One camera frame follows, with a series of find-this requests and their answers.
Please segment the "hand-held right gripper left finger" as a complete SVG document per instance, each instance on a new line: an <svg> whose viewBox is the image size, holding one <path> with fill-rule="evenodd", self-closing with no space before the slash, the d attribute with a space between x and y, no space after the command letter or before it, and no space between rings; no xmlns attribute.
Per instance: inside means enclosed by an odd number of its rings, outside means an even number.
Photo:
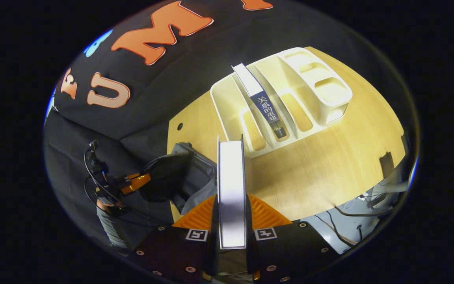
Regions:
<svg viewBox="0 0 454 284"><path fill-rule="evenodd" d="M210 196L174 224L154 229L128 254L128 262L173 283L200 283L205 276L213 277L215 204L216 195Z"/></svg>

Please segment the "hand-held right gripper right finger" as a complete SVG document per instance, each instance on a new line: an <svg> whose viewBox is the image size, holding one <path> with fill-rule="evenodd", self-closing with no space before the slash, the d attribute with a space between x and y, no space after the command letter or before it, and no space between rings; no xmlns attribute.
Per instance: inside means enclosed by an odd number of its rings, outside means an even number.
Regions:
<svg viewBox="0 0 454 284"><path fill-rule="evenodd" d="M328 269L341 255L306 221L291 221L249 194L251 229L247 271L257 283L301 283Z"/></svg>

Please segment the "black table clamp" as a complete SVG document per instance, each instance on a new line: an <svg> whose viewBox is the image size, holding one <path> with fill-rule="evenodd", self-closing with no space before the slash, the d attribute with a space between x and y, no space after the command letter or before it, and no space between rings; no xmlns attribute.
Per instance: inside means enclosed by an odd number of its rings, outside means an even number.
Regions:
<svg viewBox="0 0 454 284"><path fill-rule="evenodd" d="M394 163L391 152L386 152L384 156L380 157L380 165L383 176L389 176L393 172Z"/></svg>

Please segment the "white bookshelf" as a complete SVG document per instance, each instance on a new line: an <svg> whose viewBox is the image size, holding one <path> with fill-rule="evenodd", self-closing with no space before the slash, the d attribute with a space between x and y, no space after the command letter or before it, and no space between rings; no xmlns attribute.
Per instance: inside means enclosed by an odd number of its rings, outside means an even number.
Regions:
<svg viewBox="0 0 454 284"><path fill-rule="evenodd" d="M352 90L317 54L294 47L246 65L281 121L277 135L236 72L213 84L210 95L228 141L244 140L254 158L312 136L341 121Z"/></svg>

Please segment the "grey schoolbag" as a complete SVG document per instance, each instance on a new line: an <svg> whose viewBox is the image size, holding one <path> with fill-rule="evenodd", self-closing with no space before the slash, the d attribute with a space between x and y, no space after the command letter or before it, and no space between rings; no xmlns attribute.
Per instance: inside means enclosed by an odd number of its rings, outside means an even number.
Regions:
<svg viewBox="0 0 454 284"><path fill-rule="evenodd" d="M185 215L217 192L217 164L180 142L172 152L145 165L150 180L138 191L148 202L171 201Z"/></svg>

